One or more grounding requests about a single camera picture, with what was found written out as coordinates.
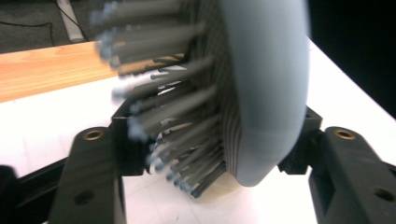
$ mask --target white table surface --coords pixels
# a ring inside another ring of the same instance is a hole
[[[67,156],[80,131],[107,126],[118,108],[109,78],[0,104],[0,164],[19,176]],[[307,105],[322,129],[341,126],[363,135],[383,161],[396,164],[396,123],[314,44],[310,44]],[[214,203],[198,203],[163,175],[124,178],[129,223],[317,223],[308,175],[277,168],[254,188],[239,188]]]

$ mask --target hairbrush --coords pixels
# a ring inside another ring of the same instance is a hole
[[[306,110],[304,1],[110,2],[92,24],[127,83],[113,95],[132,99],[129,138],[151,142],[147,163],[181,190],[200,197],[226,172],[255,186],[291,151]]]

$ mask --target wooden board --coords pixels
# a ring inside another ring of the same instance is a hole
[[[0,103],[116,75],[94,42],[0,54]]]

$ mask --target black mount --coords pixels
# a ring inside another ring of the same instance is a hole
[[[108,128],[79,133],[67,159],[17,178],[0,166],[0,223],[125,223],[123,175],[149,170],[149,143],[127,136],[128,100]],[[382,162],[358,133],[331,127],[307,109],[292,152],[278,165],[309,177],[318,223],[395,223],[396,167]]]

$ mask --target dark background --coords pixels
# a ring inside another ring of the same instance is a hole
[[[90,40],[90,11],[102,0],[71,0]],[[396,13],[387,1],[308,0],[311,39],[362,89],[396,118]],[[52,23],[55,46],[71,44],[54,0],[0,0],[0,21]],[[0,53],[51,47],[50,26],[0,24]]]

